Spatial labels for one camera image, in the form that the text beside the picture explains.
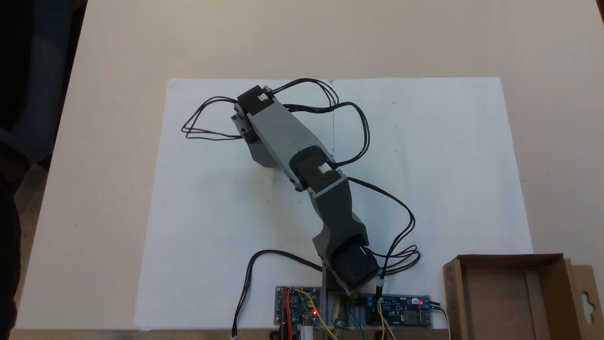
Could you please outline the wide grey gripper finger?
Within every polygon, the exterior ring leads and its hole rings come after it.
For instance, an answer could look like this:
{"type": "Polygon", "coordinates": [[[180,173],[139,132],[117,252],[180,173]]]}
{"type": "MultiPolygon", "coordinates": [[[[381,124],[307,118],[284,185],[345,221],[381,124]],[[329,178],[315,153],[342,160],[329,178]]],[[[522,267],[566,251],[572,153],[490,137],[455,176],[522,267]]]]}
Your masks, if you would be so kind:
{"type": "Polygon", "coordinates": [[[250,143],[250,153],[252,159],[263,166],[264,168],[278,168],[278,162],[276,161],[272,149],[270,146],[265,144],[262,140],[257,139],[250,143]]]}

